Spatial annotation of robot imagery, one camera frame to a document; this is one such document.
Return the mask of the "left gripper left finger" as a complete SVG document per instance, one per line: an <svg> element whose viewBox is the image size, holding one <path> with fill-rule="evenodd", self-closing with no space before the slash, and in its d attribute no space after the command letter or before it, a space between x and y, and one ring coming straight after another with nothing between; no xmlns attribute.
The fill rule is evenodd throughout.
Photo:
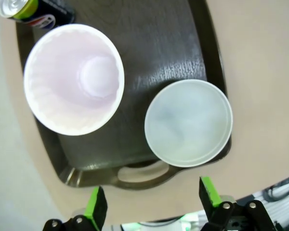
<svg viewBox="0 0 289 231"><path fill-rule="evenodd" d="M66 222L59 219L48 220L44 231L101 231L107 213L105 192L101 186L95 187L83 215L77 215Z"/></svg>

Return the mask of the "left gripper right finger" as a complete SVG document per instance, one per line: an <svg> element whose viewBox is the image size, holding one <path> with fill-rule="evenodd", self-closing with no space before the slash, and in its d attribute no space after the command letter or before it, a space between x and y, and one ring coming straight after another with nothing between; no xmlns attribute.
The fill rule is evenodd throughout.
<svg viewBox="0 0 289 231"><path fill-rule="evenodd" d="M259 200L239 205L233 197L219 195L209 177L199 179L199 197L208 222L202 231L271 231L273 222Z"/></svg>

